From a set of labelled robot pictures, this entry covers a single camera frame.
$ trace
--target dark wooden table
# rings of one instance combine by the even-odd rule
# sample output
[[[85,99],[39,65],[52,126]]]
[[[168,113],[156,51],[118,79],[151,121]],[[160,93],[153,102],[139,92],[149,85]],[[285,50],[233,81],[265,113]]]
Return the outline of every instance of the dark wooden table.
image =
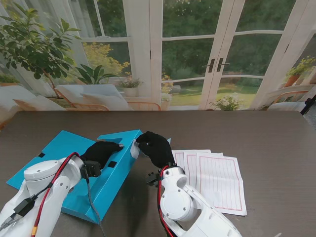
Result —
[[[316,236],[316,133],[298,112],[19,112],[0,132],[0,205],[16,194],[5,182],[61,130],[95,140],[141,129],[171,137],[174,150],[211,149],[237,157],[246,217],[226,215],[243,237]],[[103,219],[108,237],[164,237],[157,169],[139,157]],[[97,225],[61,214],[53,237],[101,237]]]

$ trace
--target blue cardboard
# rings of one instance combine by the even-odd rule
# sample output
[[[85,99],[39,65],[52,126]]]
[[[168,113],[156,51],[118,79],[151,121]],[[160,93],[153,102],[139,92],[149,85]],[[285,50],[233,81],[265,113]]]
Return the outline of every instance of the blue cardboard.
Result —
[[[136,161],[130,153],[134,139],[142,132],[140,130],[120,132],[108,135],[101,135],[98,140],[112,141],[124,144],[123,150],[114,153],[99,177],[90,177],[91,198],[96,207],[100,218],[103,219],[108,211],[112,201],[122,186],[125,178]],[[23,172],[28,167],[52,159],[62,159],[72,152],[78,152],[82,155],[88,147],[95,141],[72,134],[70,132],[61,131],[42,151],[45,155],[33,158],[21,170],[19,170],[7,184],[20,189],[24,180]],[[111,168],[108,164],[115,161],[116,165]],[[87,195],[87,184],[85,180],[81,180],[69,193],[63,203],[62,212],[82,218],[92,223],[98,223],[95,213],[93,212]]]

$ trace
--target door handle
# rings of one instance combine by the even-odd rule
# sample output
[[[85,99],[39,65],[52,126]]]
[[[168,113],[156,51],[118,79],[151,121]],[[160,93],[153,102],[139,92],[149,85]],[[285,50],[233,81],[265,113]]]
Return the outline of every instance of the door handle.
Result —
[[[210,65],[204,65],[204,66],[202,66],[202,67],[209,67],[209,68],[208,68],[208,72],[211,73],[212,70],[213,70],[214,62],[215,62],[215,59],[213,58],[213,59],[211,60],[211,64],[210,64]]]
[[[219,59],[219,63],[218,63],[218,66],[217,66],[217,72],[219,72],[221,70],[221,67],[223,65],[230,65],[229,63],[222,63],[223,62],[223,58],[220,58]]]

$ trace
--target green lawn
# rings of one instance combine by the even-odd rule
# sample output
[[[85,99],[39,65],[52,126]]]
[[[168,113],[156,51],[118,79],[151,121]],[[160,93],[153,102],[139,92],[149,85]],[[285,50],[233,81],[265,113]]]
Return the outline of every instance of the green lawn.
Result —
[[[181,86],[180,93],[172,94],[170,105],[199,105],[203,85]]]
[[[256,86],[235,85],[232,83],[220,84],[216,100],[223,98],[225,95],[238,93],[242,102],[242,108],[246,109],[250,106],[253,98],[258,91]],[[199,105],[202,94],[202,85],[181,86],[181,92],[172,94],[171,106],[176,105]]]

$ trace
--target lined paper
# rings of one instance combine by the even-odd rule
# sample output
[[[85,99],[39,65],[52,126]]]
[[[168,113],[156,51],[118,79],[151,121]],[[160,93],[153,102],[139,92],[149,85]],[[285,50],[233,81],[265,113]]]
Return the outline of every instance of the lined paper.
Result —
[[[188,177],[188,184],[197,189],[222,213],[247,215],[243,180],[237,158],[210,150],[172,151],[175,162]]]

